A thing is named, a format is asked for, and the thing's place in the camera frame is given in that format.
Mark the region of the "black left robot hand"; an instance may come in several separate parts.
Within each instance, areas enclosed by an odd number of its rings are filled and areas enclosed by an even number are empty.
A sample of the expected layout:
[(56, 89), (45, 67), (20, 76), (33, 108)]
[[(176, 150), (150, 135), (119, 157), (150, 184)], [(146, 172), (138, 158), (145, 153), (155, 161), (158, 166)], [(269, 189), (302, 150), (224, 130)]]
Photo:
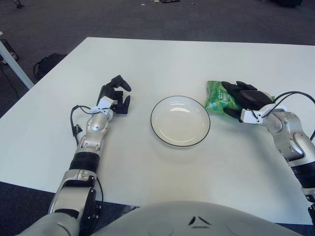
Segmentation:
[(101, 98), (106, 96), (117, 102), (112, 104), (110, 109), (117, 114), (125, 115), (128, 113), (130, 95), (128, 95), (125, 101), (123, 101), (123, 91), (115, 90), (119, 87), (122, 87), (125, 91), (131, 92), (130, 85), (122, 78), (121, 75), (118, 75), (114, 77), (109, 83), (102, 86), (96, 104), (99, 105)]

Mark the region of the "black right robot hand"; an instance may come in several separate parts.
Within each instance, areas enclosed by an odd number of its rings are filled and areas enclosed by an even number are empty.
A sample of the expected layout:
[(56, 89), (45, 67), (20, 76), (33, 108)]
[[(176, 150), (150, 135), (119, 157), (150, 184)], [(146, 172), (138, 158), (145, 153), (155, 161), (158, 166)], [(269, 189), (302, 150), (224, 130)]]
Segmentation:
[(272, 99), (265, 93), (259, 91), (257, 88), (250, 84), (246, 84), (241, 81), (237, 81), (236, 84), (231, 84), (226, 81), (222, 81), (222, 86), (231, 95), (238, 105), (241, 106), (239, 109), (224, 108), (223, 111), (233, 117), (241, 120), (242, 110), (253, 110), (259, 111), (261, 108), (268, 104), (272, 104)]

